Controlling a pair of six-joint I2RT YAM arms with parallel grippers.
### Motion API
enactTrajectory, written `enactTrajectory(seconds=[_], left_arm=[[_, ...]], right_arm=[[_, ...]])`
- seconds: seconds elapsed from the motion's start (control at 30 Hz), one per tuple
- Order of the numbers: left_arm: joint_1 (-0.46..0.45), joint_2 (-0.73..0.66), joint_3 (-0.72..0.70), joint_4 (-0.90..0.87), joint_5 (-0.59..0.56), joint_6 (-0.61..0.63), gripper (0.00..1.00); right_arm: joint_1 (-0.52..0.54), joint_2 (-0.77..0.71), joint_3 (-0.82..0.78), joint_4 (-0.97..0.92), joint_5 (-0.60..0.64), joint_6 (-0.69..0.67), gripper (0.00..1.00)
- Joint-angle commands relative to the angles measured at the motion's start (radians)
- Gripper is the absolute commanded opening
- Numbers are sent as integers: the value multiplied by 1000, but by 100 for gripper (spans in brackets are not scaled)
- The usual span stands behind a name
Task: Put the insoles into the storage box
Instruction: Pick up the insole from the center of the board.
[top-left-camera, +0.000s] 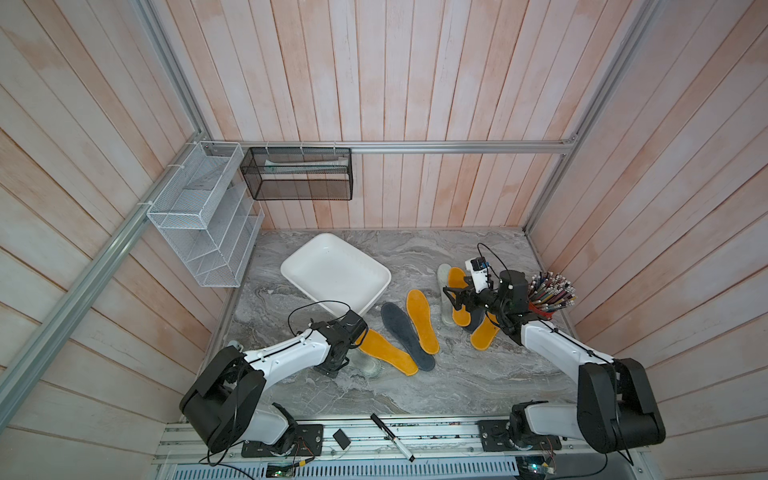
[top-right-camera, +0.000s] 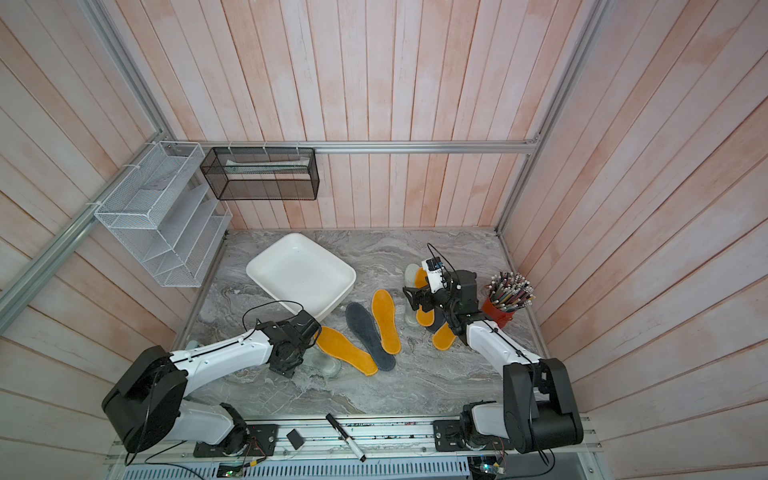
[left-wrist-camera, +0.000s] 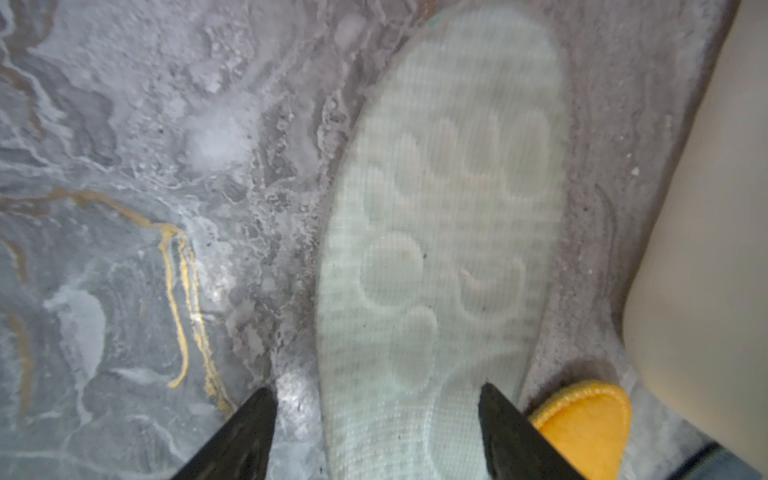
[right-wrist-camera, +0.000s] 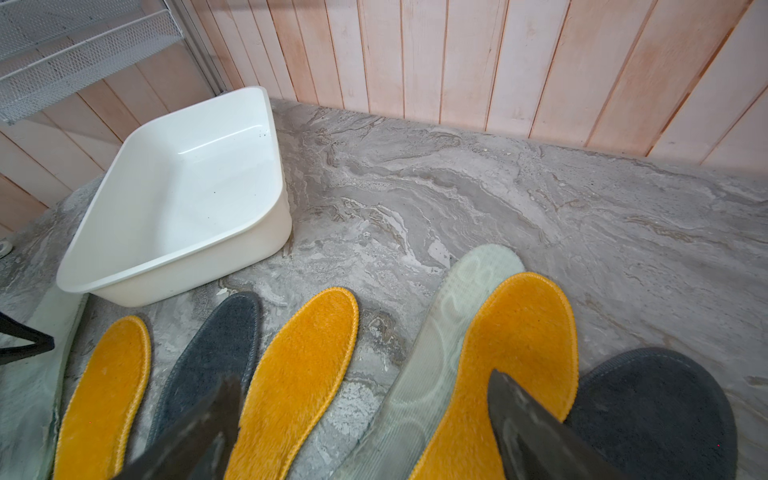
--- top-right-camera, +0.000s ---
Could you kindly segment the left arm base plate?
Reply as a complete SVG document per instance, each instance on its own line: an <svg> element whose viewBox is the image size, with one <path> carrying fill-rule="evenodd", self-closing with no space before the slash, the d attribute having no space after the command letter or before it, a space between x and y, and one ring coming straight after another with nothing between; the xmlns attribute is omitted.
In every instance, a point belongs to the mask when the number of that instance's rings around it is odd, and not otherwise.
<svg viewBox="0 0 768 480"><path fill-rule="evenodd" d="M248 424L235 426L218 444L211 445L197 442L193 450L194 458L235 457L256 455L270 457L274 455L278 440L277 424Z"/></svg>

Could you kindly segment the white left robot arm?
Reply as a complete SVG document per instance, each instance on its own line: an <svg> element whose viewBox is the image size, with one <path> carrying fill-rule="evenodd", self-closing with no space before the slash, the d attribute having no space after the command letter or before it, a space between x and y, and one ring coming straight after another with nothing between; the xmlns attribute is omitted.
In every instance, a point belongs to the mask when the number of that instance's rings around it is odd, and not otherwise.
<svg viewBox="0 0 768 480"><path fill-rule="evenodd" d="M230 404L205 405L188 396L237 371L268 366L287 378L303 363L320 333L305 310L277 322L261 322L245 333L202 347L143 351L102 401L102 410L130 454L162 441L189 441L234 456L249 443L247 423Z"/></svg>

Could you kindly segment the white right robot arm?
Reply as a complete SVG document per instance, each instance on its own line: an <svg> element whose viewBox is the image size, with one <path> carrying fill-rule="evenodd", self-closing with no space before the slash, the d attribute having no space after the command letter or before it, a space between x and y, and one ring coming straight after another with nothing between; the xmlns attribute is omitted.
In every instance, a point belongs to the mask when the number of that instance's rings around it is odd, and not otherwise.
<svg viewBox="0 0 768 480"><path fill-rule="evenodd" d="M476 279L467 270L433 270L425 286L402 289L412 310L439 311L449 331L502 379L501 402L463 407L461 441L473 448L499 441L522 454L580 444L584 428L566 366L526 350L483 312Z"/></svg>

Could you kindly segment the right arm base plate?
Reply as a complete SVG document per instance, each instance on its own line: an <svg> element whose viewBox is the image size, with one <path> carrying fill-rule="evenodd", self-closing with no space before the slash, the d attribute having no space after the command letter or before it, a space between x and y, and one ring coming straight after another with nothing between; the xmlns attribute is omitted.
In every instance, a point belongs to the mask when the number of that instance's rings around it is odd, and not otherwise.
<svg viewBox="0 0 768 480"><path fill-rule="evenodd" d="M480 434L471 420L435 420L432 422L435 448L438 452L456 452L469 450L509 449L508 440L491 435Z"/></svg>

